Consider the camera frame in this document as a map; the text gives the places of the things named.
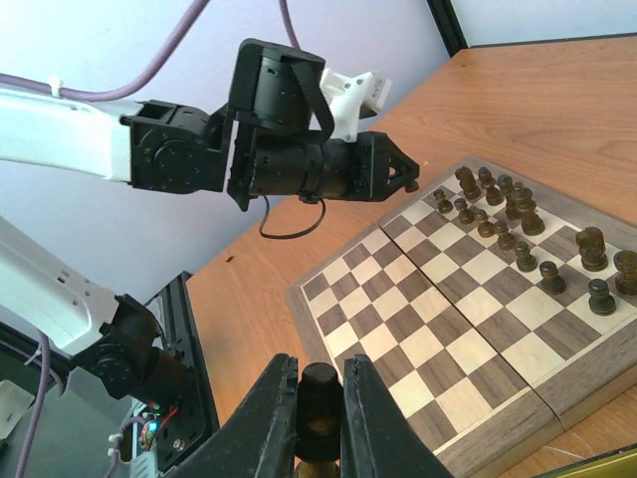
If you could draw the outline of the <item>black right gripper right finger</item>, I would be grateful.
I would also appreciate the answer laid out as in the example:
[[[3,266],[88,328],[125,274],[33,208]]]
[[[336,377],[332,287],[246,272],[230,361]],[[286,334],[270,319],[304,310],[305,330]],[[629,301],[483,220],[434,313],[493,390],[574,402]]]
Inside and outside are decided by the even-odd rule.
[[[409,425],[369,357],[344,363],[342,477],[450,477]]]

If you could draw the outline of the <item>dark wooden bishop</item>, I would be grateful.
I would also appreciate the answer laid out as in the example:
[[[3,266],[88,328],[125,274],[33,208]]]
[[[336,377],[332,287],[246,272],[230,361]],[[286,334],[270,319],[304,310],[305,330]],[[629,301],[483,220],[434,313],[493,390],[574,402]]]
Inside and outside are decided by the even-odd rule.
[[[494,179],[492,172],[482,166],[478,170],[478,177],[481,182],[481,187],[486,192],[486,201],[490,206],[496,206],[502,204],[504,198],[500,189],[497,187],[497,181]]]

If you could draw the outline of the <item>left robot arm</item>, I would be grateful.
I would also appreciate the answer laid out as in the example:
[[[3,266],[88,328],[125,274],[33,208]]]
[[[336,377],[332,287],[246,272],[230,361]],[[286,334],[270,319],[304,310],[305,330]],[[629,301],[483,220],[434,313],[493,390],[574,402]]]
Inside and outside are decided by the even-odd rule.
[[[380,202],[412,186],[419,167],[387,134],[359,130],[377,111],[372,82],[335,75],[314,54],[247,39],[228,101],[213,114],[5,90],[1,156],[154,192],[226,192],[241,209],[276,195]],[[1,303],[114,398],[163,409],[193,384],[187,366],[154,345],[145,306],[83,277],[9,222],[1,225]]]

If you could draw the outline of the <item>dark wooden chess piece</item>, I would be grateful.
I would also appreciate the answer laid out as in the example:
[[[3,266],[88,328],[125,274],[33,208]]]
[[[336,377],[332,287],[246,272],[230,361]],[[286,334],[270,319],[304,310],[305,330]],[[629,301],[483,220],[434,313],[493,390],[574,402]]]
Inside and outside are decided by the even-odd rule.
[[[505,214],[509,220],[519,220],[522,214],[517,210],[515,202],[512,199],[514,191],[513,179],[508,174],[501,174],[497,179],[498,187],[502,196],[506,199]]]

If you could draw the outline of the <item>dark wooden knight piece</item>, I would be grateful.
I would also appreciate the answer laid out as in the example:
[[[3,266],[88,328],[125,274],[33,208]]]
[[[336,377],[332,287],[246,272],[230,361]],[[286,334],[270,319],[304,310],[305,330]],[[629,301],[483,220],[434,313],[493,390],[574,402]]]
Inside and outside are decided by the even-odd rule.
[[[455,170],[461,190],[467,200],[479,199],[482,192],[477,184],[472,170],[468,166],[461,166]]]

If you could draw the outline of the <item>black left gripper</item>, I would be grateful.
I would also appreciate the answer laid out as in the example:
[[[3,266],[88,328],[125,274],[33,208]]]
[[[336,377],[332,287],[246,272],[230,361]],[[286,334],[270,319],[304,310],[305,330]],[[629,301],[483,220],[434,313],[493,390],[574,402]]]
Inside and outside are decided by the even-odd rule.
[[[391,191],[417,181],[420,166],[384,132],[366,131],[351,145],[353,167],[350,200],[381,202]]]

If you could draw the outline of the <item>dark wooden rook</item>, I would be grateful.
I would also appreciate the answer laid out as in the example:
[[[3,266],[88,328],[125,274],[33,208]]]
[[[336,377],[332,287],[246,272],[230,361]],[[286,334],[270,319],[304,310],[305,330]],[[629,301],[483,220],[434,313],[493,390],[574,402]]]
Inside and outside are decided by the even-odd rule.
[[[620,294],[637,295],[637,254],[632,250],[621,250],[613,257],[617,270],[615,287]]]

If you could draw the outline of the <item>dark wooden king piece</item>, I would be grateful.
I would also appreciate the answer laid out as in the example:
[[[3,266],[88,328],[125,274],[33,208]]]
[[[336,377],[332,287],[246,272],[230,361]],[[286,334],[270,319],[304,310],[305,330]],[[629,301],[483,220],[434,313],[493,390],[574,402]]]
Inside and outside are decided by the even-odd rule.
[[[526,235],[536,236],[545,230],[544,222],[536,212],[532,191],[521,181],[514,183],[511,201],[520,216],[522,231]]]

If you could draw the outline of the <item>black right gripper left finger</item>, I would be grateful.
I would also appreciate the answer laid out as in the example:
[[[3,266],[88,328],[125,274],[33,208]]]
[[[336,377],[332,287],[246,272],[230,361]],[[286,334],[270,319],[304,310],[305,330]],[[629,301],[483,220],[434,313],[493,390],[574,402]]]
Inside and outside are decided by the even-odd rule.
[[[226,423],[171,475],[292,477],[298,382],[298,360],[275,355]]]

